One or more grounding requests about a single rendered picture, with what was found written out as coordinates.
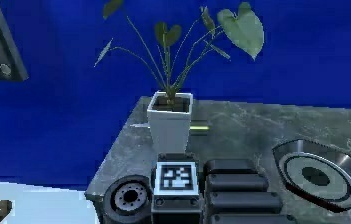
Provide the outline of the green house plant white pot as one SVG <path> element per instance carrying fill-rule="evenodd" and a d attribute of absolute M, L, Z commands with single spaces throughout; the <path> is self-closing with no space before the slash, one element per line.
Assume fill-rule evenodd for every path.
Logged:
<path fill-rule="evenodd" d="M 205 27 L 205 33 L 195 40 L 187 53 L 185 64 L 175 73 L 176 62 L 184 43 L 191 34 L 179 24 L 168 25 L 157 22 L 153 34 L 159 58 L 148 59 L 122 46 L 108 42 L 100 51 L 96 61 L 112 51 L 123 51 L 138 59 L 154 77 L 159 89 L 151 97 L 146 109 L 147 125 L 150 130 L 152 147 L 158 153 L 183 153 L 186 151 L 192 126 L 194 95 L 182 90 L 183 84 L 194 66 L 208 53 L 215 52 L 230 59 L 226 51 L 215 45 L 220 36 L 225 36 L 236 48 L 255 59 L 261 53 L 265 42 L 264 26 L 251 4 L 242 0 L 238 9 L 224 8 L 212 16 L 209 8 L 200 9 L 197 22 Z"/>

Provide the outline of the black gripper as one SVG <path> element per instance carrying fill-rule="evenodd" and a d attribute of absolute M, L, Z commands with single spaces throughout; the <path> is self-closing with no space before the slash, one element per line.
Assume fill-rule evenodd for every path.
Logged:
<path fill-rule="evenodd" d="M 128 175 L 116 180 L 104 194 L 104 224 L 151 224 L 151 199 L 146 176 Z"/>

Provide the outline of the grey marble worktop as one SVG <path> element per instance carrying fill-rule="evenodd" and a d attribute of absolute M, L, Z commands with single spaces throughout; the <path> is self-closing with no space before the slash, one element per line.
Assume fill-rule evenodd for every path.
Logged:
<path fill-rule="evenodd" d="M 138 126 L 147 121 L 149 101 L 137 100 L 85 191 L 97 212 L 109 185 L 126 175 L 147 176 L 157 160 L 149 130 Z M 351 109 L 196 100 L 192 118 L 209 127 L 206 132 L 193 131 L 189 138 L 187 150 L 199 160 L 251 159 L 269 178 L 270 189 L 282 197 L 283 212 L 295 216 L 299 224 L 351 224 L 351 210 L 332 213 L 287 191 L 272 156 L 272 148 L 282 142 L 309 139 L 351 158 Z"/>

